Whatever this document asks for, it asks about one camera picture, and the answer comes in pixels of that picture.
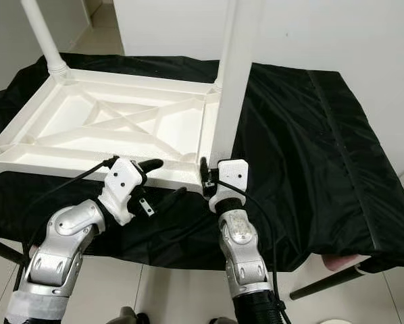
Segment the black pole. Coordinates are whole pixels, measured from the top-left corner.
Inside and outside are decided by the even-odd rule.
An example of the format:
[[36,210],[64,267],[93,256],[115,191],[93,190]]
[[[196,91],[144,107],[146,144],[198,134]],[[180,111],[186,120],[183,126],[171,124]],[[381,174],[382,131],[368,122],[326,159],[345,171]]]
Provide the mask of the black pole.
[[24,256],[22,253],[19,253],[16,250],[6,246],[5,244],[0,243],[0,257],[3,257],[7,260],[13,261],[21,265],[24,260]]
[[16,281],[14,282],[14,286],[13,286],[14,292],[19,289],[20,282],[22,280],[22,276],[24,275],[24,270],[25,270],[24,265],[19,265],[18,275],[16,276]]
[[294,292],[291,292],[289,296],[292,300],[296,300],[308,295],[315,294],[316,292],[320,292],[321,290],[343,284],[346,281],[353,280],[355,278],[361,277],[362,275],[362,273],[356,270],[355,266],[352,266],[338,273],[335,273],[330,277],[321,279],[317,282],[311,283],[308,286],[295,290]]

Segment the black tablecloth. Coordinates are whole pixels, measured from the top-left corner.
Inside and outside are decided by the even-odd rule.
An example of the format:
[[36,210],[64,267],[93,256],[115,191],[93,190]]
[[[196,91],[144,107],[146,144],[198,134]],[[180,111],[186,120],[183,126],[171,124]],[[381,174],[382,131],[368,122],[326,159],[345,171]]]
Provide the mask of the black tablecloth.
[[[217,61],[185,57],[63,54],[71,68],[195,82],[213,82]],[[46,80],[45,60],[21,70],[0,100],[0,132]],[[253,64],[233,157],[249,162],[248,193],[276,229],[280,271],[296,269],[309,253],[370,254],[404,265],[404,191],[360,104],[337,72]],[[0,174],[0,237],[21,240],[61,207],[99,193],[84,180],[20,213],[66,179]],[[169,190],[150,188],[160,201]],[[261,253],[272,264],[269,227],[248,202]],[[224,269],[216,216],[207,201],[186,193],[153,219],[136,217],[97,237],[90,252],[129,261],[186,269]]]

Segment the floor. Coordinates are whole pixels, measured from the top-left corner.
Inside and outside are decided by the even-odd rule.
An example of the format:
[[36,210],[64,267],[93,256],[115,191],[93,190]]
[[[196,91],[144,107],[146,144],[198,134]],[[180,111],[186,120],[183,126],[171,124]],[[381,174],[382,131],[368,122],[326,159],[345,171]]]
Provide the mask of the floor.
[[103,4],[91,16],[92,28],[80,37],[72,48],[72,53],[79,54],[118,54],[123,55],[118,21],[112,4]]
[[[113,5],[102,5],[93,28],[80,38],[74,53],[123,55]],[[20,249],[20,244],[5,241]],[[0,257],[0,324],[16,277],[15,265]],[[298,301],[288,293],[330,275],[312,255],[294,273],[279,273],[280,292],[293,323],[316,324],[345,319],[354,324],[404,324],[404,268],[367,275]],[[206,324],[234,317],[223,271],[155,268],[105,257],[86,257],[63,323],[104,324],[121,306],[149,314],[152,324]]]

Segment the white mount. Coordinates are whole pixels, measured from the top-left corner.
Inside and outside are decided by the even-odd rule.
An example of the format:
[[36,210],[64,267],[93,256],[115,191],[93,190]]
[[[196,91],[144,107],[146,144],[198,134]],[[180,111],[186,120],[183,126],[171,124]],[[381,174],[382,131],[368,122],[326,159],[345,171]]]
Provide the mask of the white mount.
[[142,175],[127,159],[116,160],[105,178],[105,186],[99,200],[121,226],[134,217],[128,212],[127,203],[131,199],[131,192],[142,182]]
[[162,159],[148,186],[201,192],[201,157],[213,168],[232,152],[264,0],[230,0],[214,84],[69,69],[36,0],[21,1],[51,77],[0,134],[0,173],[73,177],[112,155]]
[[[249,175],[249,164],[244,160],[228,160],[218,163],[219,180],[239,190],[247,190],[247,177]],[[227,187],[218,184],[217,192],[209,200],[209,209],[215,213],[218,202],[228,198],[239,198],[245,204],[245,197]]]

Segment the white wall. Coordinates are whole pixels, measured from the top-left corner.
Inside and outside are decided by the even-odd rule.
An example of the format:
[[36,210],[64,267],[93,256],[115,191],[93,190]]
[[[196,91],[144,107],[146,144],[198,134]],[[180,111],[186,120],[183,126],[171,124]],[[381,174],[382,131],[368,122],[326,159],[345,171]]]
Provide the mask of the white wall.
[[[38,0],[60,51],[68,51],[89,26],[82,1]],[[0,90],[41,55],[20,2],[0,0]]]
[[103,3],[102,0],[84,0],[88,13],[91,16]]
[[[340,71],[404,170],[404,0],[267,0],[255,61]],[[226,0],[115,0],[126,55],[218,59]]]

